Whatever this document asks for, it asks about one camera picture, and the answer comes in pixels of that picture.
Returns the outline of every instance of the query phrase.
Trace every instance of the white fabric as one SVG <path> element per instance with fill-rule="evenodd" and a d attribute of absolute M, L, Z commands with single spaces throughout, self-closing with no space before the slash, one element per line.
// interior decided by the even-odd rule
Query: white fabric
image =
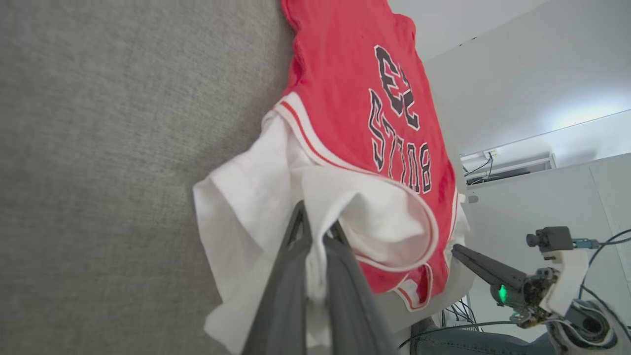
<path fill-rule="evenodd" d="M 383 270 L 410 270 L 431 255 L 427 206 L 385 179 L 316 165 L 271 111 L 252 148 L 194 187 L 199 232 L 223 304 L 206 319 L 210 336 L 240 353 L 295 204 L 305 201 L 314 236 L 307 294 L 324 303 L 322 236 L 336 219 L 353 248 Z M 326 322 L 307 324 L 308 345 L 327 344 Z"/>

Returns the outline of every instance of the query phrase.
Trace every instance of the red fabric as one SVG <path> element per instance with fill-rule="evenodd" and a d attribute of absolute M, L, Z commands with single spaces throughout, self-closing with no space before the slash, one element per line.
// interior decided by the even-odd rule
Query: red fabric
<path fill-rule="evenodd" d="M 328 150 L 356 167 L 402 181 L 428 204 L 440 236 L 428 262 L 430 296 L 441 293 L 456 179 L 416 53 L 414 23 L 392 14 L 383 0 L 282 0 L 282 6 L 297 31 L 285 93 L 298 93 Z M 421 301 L 427 299 L 424 267 L 403 273 L 361 267 L 374 292 L 390 291 L 413 277 Z"/>

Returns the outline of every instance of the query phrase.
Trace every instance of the jeans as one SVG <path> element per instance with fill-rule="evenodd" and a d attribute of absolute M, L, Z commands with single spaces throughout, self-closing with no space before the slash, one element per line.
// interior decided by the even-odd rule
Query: jeans
<path fill-rule="evenodd" d="M 424 331 L 438 329 L 431 325 Z M 442 330 L 413 339 L 410 354 L 414 355 L 554 355 L 555 349 L 548 334 L 532 343 L 504 334 L 481 333 L 470 330 Z"/>

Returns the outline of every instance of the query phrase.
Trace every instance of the green light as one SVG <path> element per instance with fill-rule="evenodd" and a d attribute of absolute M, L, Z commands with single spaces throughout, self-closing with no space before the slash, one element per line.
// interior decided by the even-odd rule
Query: green light
<path fill-rule="evenodd" d="M 508 299 L 509 292 L 506 289 L 506 287 L 504 287 L 504 285 L 502 285 L 502 287 L 500 287 L 500 290 L 499 290 L 498 294 L 500 295 L 500 299 L 502 300 L 502 302 L 506 303 L 506 300 Z"/>

